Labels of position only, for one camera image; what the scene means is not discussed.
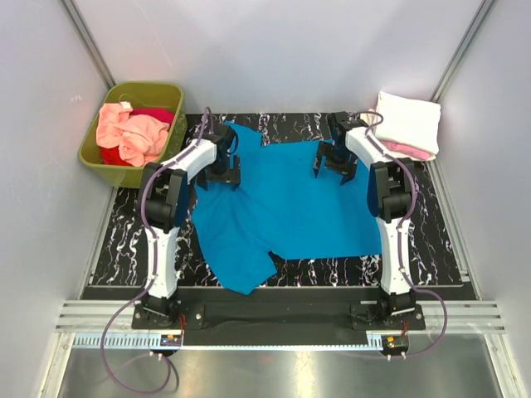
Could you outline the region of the blue t shirt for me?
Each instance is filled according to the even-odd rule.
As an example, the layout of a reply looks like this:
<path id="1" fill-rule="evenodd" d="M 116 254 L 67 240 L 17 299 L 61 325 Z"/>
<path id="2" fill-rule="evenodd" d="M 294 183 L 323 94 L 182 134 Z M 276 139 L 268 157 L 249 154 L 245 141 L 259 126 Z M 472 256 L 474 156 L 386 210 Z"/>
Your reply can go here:
<path id="1" fill-rule="evenodd" d="M 260 133 L 228 125 L 239 138 L 240 186 L 210 182 L 198 188 L 192 212 L 203 258 L 223 288 L 251 293 L 275 274 L 272 255 L 319 260 L 381 254 L 364 165 L 342 184 L 326 168 L 313 172 L 317 142 L 262 145 Z"/>

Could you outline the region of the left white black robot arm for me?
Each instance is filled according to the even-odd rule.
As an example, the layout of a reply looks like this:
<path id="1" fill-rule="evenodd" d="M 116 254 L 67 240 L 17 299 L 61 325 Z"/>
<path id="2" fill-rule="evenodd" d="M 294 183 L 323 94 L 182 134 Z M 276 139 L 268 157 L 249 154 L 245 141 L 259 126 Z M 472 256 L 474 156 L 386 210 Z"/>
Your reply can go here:
<path id="1" fill-rule="evenodd" d="M 183 320 L 179 314 L 175 250 L 181 225 L 188 217 L 189 187 L 207 189 L 209 182 L 240 186 L 240 159 L 235 155 L 234 128 L 219 124 L 196 138 L 180 153 L 144 167 L 138 195 L 138 213 L 148 242 L 149 275 L 136 305 L 138 318 L 150 316 L 161 328 Z"/>

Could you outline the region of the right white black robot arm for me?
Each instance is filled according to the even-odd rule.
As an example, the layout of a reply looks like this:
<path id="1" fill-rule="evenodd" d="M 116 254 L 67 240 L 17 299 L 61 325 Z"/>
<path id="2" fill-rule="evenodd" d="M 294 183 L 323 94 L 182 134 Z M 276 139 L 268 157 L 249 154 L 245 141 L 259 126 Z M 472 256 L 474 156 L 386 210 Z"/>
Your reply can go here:
<path id="1" fill-rule="evenodd" d="M 356 176 L 360 165 L 368 171 L 368 210 L 375 217 L 382 246 L 382 278 L 375 308 L 368 314 L 353 316 L 367 324 L 385 328 L 403 328 L 415 319 L 416 295 L 409 265 L 408 234 L 412 209 L 416 204 L 415 164 L 410 158 L 393 155 L 379 142 L 373 129 L 383 117 L 368 123 L 359 114 L 353 119 L 345 112 L 326 118 L 332 140 L 319 141 L 313 172 L 325 167 L 339 174 L 343 185 Z"/>

